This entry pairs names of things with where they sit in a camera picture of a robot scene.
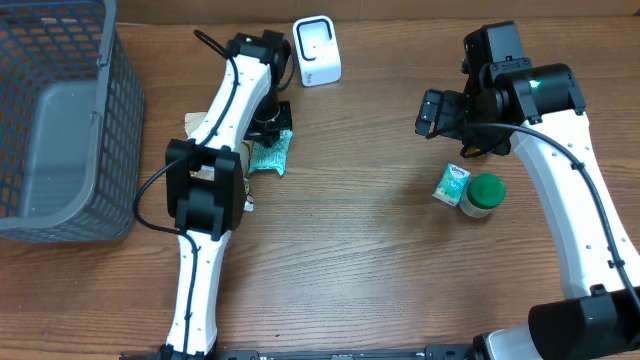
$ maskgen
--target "wooden table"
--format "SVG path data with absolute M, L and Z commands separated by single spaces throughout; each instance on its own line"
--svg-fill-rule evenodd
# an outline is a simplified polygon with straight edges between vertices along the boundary
M 220 349 L 261 351 L 421 347 L 469 342 L 561 300 L 550 232 L 514 156 L 465 161 L 460 143 L 425 141 L 414 119 L 428 88 L 462 90 L 462 38 L 486 20 L 339 23 L 339 83 L 291 101 L 287 173 L 252 177 L 225 256 Z M 587 100 L 600 168 L 630 237 L 640 241 L 640 20 L 518 21 L 534 64 L 566 63 Z M 203 26 L 220 41 L 290 24 Z M 141 177 L 163 165 L 184 114 L 206 111 L 223 61 L 192 26 L 119 28 L 147 96 Z M 431 197 L 445 165 L 492 172 L 508 188 L 489 219 Z M 171 225 L 164 181 L 143 201 Z M 136 226 L 101 244 L 0 245 L 0 358 L 116 359 L 163 344 L 178 274 L 174 236 Z M 627 354 L 619 358 L 637 358 Z

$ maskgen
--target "can with green lid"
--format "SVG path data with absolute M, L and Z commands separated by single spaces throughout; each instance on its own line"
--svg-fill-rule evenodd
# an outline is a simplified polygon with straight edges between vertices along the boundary
M 493 174 L 478 175 L 471 180 L 460 200 L 460 209 L 465 214 L 480 218 L 502 203 L 507 188 L 502 180 Z

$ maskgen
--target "bin handle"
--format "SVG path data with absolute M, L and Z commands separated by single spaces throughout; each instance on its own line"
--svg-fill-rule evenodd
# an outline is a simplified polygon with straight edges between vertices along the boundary
M 98 53 L 98 67 L 103 68 L 111 62 L 113 41 L 115 39 L 116 26 L 116 0 L 104 0 L 105 17 L 102 25 L 102 41 Z

